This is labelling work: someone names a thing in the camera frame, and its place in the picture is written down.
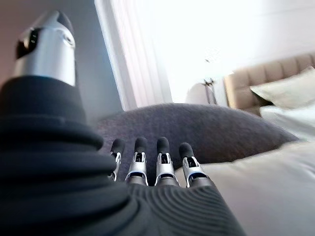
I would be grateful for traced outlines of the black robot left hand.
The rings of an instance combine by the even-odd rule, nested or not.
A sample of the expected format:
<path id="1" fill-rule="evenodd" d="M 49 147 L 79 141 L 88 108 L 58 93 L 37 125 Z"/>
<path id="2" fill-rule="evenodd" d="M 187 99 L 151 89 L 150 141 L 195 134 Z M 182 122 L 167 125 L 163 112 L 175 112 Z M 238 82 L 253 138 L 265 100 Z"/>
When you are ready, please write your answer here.
<path id="1" fill-rule="evenodd" d="M 113 179 L 122 143 L 102 155 L 77 87 L 66 15 L 40 17 L 18 39 L 0 90 L 0 233 L 3 236 L 242 236 L 202 172 L 189 188 L 136 171 Z"/>

